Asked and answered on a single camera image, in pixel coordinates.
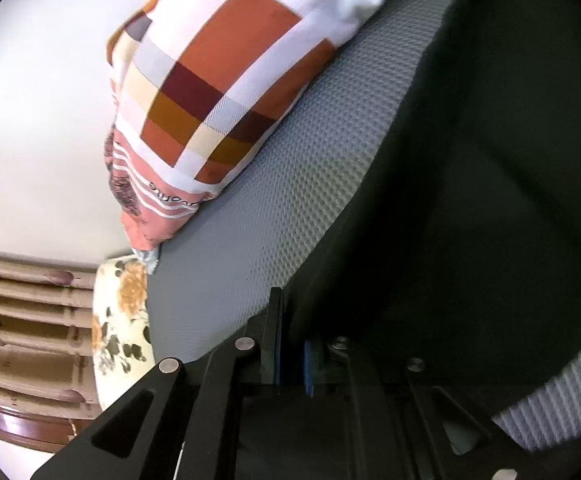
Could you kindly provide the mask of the black pants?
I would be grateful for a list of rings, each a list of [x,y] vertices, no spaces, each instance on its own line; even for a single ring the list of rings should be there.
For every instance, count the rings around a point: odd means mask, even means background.
[[[289,327],[581,454],[581,0],[453,0]]]

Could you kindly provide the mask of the floral yellow white pillow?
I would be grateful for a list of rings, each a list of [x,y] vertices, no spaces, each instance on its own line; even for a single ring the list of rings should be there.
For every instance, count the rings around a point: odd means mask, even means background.
[[[104,410],[155,365],[147,278],[144,263],[133,256],[108,260],[96,272],[92,359],[97,399]]]

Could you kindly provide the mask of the brown wooden furniture edge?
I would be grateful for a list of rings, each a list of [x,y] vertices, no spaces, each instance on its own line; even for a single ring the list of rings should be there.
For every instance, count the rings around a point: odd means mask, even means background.
[[[29,414],[0,405],[0,440],[56,453],[90,425],[89,419]]]

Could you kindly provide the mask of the grey mesh mattress cover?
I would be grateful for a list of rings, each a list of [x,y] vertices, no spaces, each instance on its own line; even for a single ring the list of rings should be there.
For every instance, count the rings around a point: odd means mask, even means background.
[[[304,344],[338,339],[367,373],[379,375],[347,337],[297,335],[289,327],[286,288],[359,190],[452,1],[387,0],[327,64],[245,172],[164,245],[148,282],[158,356],[199,358],[261,312],[278,287],[286,307],[282,382],[307,394]],[[424,370],[455,400],[501,427],[478,403]]]

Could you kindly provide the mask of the beige patterned curtain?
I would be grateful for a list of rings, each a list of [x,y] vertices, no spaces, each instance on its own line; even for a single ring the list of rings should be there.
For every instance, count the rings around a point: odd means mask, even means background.
[[[93,372],[95,273],[0,259],[0,406],[38,416],[100,414]]]

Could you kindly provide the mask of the checkered orange white pillow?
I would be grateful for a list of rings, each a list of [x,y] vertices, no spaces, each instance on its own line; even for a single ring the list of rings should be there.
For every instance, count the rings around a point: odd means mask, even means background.
[[[155,266],[384,2],[148,0],[115,31],[104,157],[134,255]]]

